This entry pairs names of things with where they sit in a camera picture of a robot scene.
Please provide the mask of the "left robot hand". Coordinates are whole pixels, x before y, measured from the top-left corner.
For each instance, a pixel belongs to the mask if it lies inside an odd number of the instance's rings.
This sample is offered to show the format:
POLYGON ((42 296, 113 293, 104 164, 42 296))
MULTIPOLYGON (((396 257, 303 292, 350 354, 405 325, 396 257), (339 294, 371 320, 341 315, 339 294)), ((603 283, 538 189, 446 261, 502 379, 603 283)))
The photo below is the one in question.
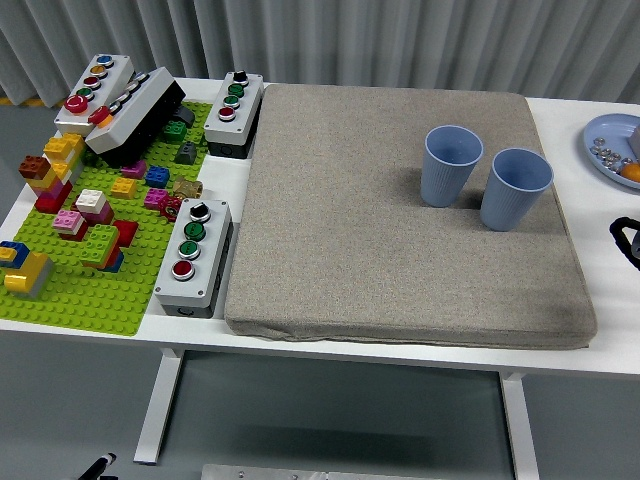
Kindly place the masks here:
POLYGON ((79 477, 79 480, 97 480, 117 459, 117 455, 108 452, 95 460, 79 477))

